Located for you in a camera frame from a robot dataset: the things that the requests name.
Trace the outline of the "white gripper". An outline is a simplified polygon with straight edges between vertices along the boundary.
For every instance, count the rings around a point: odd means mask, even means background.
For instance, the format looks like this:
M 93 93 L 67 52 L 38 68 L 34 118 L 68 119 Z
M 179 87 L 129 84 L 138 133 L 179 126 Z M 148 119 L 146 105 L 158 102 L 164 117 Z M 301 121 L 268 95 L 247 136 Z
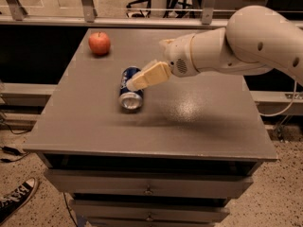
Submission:
M 198 70 L 193 65 L 190 54 L 193 37 L 193 34 L 188 34 L 175 39 L 161 40 L 159 46 L 164 50 L 164 58 L 168 63 L 151 61 L 133 75 L 128 87 L 137 91 L 163 83 L 169 79 L 171 72 L 179 78 L 196 76 Z

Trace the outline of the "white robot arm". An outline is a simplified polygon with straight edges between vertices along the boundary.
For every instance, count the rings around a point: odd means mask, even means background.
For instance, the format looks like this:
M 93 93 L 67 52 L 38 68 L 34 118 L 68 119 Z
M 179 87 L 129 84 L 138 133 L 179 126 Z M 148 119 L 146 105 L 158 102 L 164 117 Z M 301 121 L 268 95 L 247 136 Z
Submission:
M 134 74 L 126 82 L 129 90 L 208 71 L 250 76 L 276 69 L 303 84 L 303 30 L 266 7 L 239 9 L 223 28 L 166 39 L 160 46 L 164 59 Z

